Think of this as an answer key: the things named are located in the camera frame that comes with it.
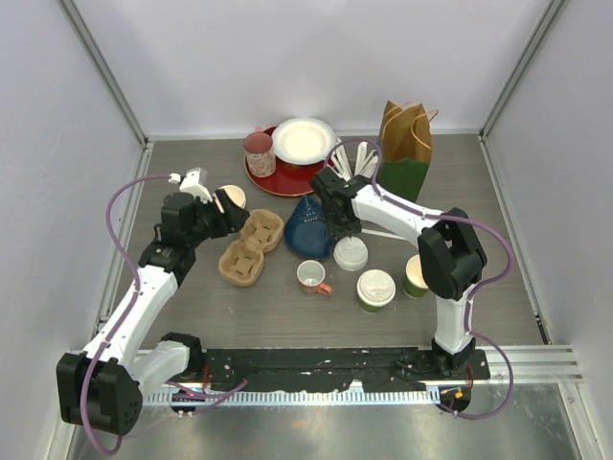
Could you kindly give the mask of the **green paper cups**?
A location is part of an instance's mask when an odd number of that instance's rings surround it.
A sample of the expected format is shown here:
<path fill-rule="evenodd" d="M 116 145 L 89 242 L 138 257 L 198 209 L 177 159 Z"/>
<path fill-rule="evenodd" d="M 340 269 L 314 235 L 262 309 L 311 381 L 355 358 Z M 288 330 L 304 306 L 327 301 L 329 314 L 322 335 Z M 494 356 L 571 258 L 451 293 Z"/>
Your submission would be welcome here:
<path fill-rule="evenodd" d="M 227 195 L 228 200 L 234 205 L 238 206 L 241 209 L 246 207 L 246 195 L 241 187 L 237 185 L 224 185 L 220 187 L 220 190 L 223 190 Z"/>

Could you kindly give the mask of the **stack of white lids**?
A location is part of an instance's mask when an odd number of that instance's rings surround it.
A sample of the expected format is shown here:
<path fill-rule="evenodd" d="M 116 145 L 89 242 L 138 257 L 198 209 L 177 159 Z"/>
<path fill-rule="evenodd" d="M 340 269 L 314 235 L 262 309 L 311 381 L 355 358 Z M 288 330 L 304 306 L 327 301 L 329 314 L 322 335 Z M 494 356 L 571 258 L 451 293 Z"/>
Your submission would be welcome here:
<path fill-rule="evenodd" d="M 368 262 L 368 248 L 358 237 L 346 237 L 334 246 L 333 258 L 346 271 L 358 271 Z"/>

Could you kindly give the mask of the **small pink handled cup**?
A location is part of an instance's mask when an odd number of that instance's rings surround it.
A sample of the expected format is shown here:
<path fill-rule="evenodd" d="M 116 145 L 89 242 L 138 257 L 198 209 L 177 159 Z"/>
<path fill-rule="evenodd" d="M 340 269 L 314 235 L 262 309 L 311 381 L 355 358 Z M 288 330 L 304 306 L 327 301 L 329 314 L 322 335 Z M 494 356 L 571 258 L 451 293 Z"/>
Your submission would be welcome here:
<path fill-rule="evenodd" d="M 331 295 L 332 288 L 325 283 L 326 269 L 315 260 L 300 263 L 296 270 L 296 277 L 302 289 L 307 293 Z"/>

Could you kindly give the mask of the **white cup lid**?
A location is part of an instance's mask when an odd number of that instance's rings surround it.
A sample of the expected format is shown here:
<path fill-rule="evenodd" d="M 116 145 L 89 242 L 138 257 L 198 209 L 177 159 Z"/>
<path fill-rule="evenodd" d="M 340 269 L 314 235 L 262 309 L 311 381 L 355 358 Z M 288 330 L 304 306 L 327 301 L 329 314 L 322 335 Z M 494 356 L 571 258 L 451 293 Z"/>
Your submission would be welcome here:
<path fill-rule="evenodd" d="M 396 295 L 396 284 L 392 276 L 380 269 L 363 272 L 356 282 L 358 298 L 371 301 L 384 301 Z"/>

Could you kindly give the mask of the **green paper coffee cup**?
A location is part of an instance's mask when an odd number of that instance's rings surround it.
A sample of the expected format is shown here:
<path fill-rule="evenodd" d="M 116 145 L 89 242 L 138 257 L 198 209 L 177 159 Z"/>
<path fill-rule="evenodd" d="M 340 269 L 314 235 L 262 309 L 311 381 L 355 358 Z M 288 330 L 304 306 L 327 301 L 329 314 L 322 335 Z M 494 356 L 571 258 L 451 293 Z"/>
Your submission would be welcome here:
<path fill-rule="evenodd" d="M 368 299 L 363 299 L 361 297 L 358 298 L 358 304 L 359 304 L 360 309 L 362 309 L 364 312 L 368 314 L 375 314 L 375 313 L 382 311 L 384 308 L 390 305 L 392 301 L 393 301 L 393 298 L 386 299 L 384 301 L 378 301 L 378 302 L 371 301 Z"/>

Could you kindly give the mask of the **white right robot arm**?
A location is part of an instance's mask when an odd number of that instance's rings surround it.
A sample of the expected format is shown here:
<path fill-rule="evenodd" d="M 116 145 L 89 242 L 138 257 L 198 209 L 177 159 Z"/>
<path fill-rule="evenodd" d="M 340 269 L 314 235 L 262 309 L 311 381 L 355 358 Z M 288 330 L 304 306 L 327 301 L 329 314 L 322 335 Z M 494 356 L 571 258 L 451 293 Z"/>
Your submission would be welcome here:
<path fill-rule="evenodd" d="M 436 297 L 437 329 L 431 342 L 432 373 L 452 379 L 462 373 L 475 350 L 470 332 L 470 292 L 482 279 L 487 257 L 464 211 L 449 213 L 421 207 L 372 180 L 345 180 L 330 167 L 310 181 L 319 197 L 329 235 L 340 240 L 374 223 L 413 244 L 420 270 Z"/>

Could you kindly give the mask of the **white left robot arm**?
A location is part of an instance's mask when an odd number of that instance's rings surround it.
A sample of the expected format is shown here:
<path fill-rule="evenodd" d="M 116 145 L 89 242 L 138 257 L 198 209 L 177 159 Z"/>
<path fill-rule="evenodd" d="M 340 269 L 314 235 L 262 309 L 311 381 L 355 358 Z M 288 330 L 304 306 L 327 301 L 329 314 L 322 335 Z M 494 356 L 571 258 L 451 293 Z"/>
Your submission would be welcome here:
<path fill-rule="evenodd" d="M 249 218 L 223 190 L 202 201 L 189 193 L 167 195 L 155 237 L 143 251 L 132 287 L 102 330 L 78 353 L 57 364 L 61 419 L 118 436 L 136 425 L 144 400 L 177 376 L 197 380 L 204 369 L 198 338 L 164 336 L 153 351 L 138 351 L 161 309 L 195 263 L 208 239 L 239 232 Z"/>

